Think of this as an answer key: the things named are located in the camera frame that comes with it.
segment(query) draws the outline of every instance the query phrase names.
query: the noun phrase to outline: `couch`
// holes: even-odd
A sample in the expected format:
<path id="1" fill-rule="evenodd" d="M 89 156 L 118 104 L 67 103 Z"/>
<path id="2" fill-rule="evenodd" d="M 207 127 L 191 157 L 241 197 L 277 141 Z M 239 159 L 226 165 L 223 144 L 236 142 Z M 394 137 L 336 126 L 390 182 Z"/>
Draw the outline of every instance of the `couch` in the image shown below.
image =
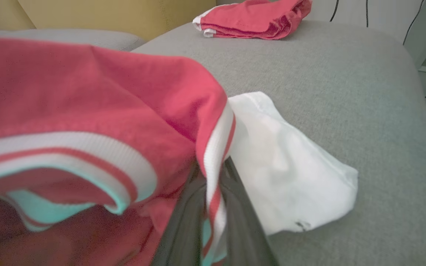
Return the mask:
<path id="1" fill-rule="evenodd" d="M 73 41 L 66 36 L 57 40 Z M 112 45 L 104 47 L 127 47 Z M 412 59 L 392 37 L 304 21 L 278 41 L 204 38 L 186 24 L 132 52 L 193 58 L 229 96 L 265 92 L 284 119 L 359 170 L 352 212 L 270 237 L 281 265 L 426 266 L 426 105 Z"/>

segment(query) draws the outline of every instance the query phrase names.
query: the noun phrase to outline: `gray seat cushion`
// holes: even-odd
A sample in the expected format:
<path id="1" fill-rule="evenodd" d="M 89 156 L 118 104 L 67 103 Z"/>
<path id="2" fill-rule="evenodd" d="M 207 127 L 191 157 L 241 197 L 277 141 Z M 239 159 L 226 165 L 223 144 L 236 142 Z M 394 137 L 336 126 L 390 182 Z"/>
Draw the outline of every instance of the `gray seat cushion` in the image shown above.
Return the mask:
<path id="1" fill-rule="evenodd" d="M 359 170 L 350 214 L 271 237 L 281 265 L 426 266 L 426 106 L 401 44 L 304 21 L 279 41 L 205 38 L 184 25 L 133 52 L 191 57 L 230 96 L 265 92 L 289 123 Z"/>
<path id="2" fill-rule="evenodd" d="M 130 33 L 95 29 L 0 30 L 0 37 L 91 44 L 119 51 L 131 51 L 145 44 L 144 40 Z"/>

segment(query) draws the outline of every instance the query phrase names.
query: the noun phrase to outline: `red garment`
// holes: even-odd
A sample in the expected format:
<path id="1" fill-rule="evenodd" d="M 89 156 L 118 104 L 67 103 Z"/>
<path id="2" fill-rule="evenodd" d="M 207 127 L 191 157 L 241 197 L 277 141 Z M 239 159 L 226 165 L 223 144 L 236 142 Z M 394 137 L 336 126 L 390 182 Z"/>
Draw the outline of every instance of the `red garment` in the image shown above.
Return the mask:
<path id="1" fill-rule="evenodd" d="M 233 131 L 191 59 L 0 38 L 0 265 L 148 265 L 195 156 L 213 253 Z"/>
<path id="2" fill-rule="evenodd" d="M 205 37 L 278 40 L 297 30 L 311 0 L 246 0 L 220 5 L 193 20 Z"/>

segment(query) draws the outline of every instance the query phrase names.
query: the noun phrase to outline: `white garment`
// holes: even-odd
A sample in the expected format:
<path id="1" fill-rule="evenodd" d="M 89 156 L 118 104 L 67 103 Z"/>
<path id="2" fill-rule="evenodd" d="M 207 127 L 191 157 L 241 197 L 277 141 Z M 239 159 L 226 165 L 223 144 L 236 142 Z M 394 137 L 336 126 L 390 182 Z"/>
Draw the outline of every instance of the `white garment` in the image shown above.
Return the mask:
<path id="1" fill-rule="evenodd" d="M 266 234 L 308 231 L 353 209 L 357 175 L 285 121 L 262 92 L 229 98 L 230 155 Z"/>

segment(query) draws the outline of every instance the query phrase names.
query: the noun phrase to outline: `red fabric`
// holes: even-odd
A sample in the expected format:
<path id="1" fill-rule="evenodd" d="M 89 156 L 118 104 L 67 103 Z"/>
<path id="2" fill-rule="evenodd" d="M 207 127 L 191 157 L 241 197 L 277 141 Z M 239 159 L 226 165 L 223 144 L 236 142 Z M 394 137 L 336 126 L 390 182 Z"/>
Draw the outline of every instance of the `red fabric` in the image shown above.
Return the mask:
<path id="1" fill-rule="evenodd" d="M 201 29 L 216 30 L 215 37 L 278 40 L 294 32 L 310 10 L 310 0 L 246 0 L 215 7 L 201 18 Z"/>
<path id="2" fill-rule="evenodd" d="M 113 199 L 76 173 L 51 167 L 8 172 L 0 177 L 0 195 L 25 189 L 54 204 L 98 205 L 51 225 L 32 219 L 17 202 L 8 200 L 18 212 L 0 200 L 0 265 L 148 265 L 189 165 L 195 155 L 203 165 L 226 104 L 221 86 L 191 59 L 0 38 L 0 140 L 96 133 L 137 150 L 157 175 L 154 193 L 118 216 L 102 207 Z M 0 154 L 0 163 L 45 154 L 96 165 L 132 199 L 140 194 L 116 165 L 76 149 L 17 150 Z M 19 216 L 52 227 L 30 232 Z"/>

